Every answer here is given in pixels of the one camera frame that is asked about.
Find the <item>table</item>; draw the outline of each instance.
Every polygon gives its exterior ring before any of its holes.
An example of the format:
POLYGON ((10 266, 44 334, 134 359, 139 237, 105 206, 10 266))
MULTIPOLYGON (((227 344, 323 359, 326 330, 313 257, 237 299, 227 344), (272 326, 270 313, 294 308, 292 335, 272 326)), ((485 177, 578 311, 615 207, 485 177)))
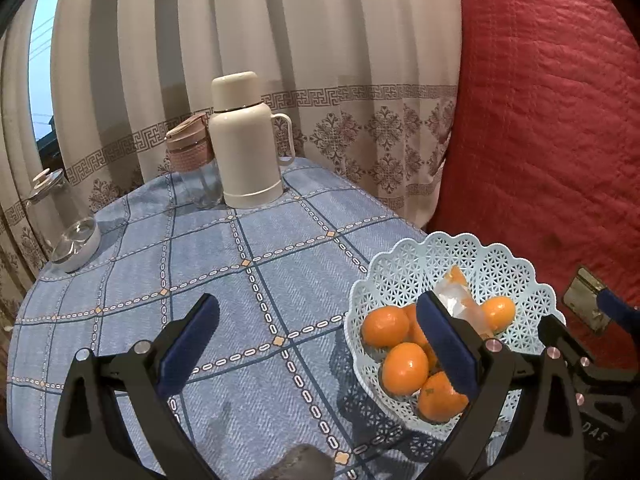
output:
MULTIPOLYGON (((304 158, 283 179, 284 195, 260 208, 197 210, 176 174, 160 176, 98 212, 102 241, 87 266, 45 267, 18 313, 7 396, 10 428, 47 477, 74 353, 152 340, 203 292, 219 299, 220 326, 169 406, 221 478, 252 478, 299 443, 334 458, 340 479, 422 470, 438 443, 364 394, 342 319, 370 259, 425 234, 304 158)), ((118 403, 142 462, 158 470, 128 397, 118 403)))

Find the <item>thermos lid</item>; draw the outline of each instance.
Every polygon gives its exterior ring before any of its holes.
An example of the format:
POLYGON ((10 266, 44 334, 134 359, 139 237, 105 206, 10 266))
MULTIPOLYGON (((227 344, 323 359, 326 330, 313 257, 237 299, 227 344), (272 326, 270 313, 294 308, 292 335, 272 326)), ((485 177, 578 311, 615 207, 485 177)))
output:
POLYGON ((166 148, 172 152, 200 142, 207 137, 207 115, 195 114, 166 134, 166 148))
POLYGON ((260 104, 260 79, 255 72, 223 75, 211 82, 215 113, 229 112, 260 104))

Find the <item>white curtain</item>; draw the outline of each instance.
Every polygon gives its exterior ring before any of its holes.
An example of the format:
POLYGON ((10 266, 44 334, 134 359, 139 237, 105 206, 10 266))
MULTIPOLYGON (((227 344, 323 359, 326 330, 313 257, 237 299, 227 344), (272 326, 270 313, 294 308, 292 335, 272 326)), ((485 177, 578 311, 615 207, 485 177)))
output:
POLYGON ((0 413, 4 407, 11 326, 45 263, 25 216, 31 179, 42 171, 31 123, 28 59, 38 0, 25 0, 0 38, 0 413))
POLYGON ((253 70, 300 155, 424 225, 460 12, 460 0, 59 0, 51 77, 69 179, 97 209, 166 171, 166 131, 210 111, 213 78, 253 70))

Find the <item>white thermos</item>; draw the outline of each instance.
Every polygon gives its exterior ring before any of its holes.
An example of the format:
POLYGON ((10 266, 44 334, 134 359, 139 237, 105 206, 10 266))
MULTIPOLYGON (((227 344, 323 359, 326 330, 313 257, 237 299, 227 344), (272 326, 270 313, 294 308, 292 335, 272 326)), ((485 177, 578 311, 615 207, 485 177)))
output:
POLYGON ((283 193, 280 166, 295 159, 291 119, 272 114, 261 101, 254 72, 217 77, 211 82, 213 110, 209 134, 229 207, 247 209, 276 200, 283 193), (290 158, 276 152, 271 120, 282 117, 289 129, 290 158))

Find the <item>clear glass container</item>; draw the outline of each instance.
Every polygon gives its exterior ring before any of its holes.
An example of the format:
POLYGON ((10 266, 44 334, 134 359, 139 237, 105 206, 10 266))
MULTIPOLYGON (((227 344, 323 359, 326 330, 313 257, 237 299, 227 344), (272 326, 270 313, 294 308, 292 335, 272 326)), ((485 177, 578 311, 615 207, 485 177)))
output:
POLYGON ((222 183, 215 158, 196 170, 181 172, 180 178, 197 208, 215 207, 222 200, 222 183))
POLYGON ((26 214, 41 235, 52 263, 66 272, 84 265, 100 244, 100 229, 86 203, 76 194, 62 170, 47 168, 33 179, 26 214))
POLYGON ((222 181, 207 129, 207 116, 195 114, 166 134, 172 168, 180 174, 188 200, 205 209, 222 200, 222 181))

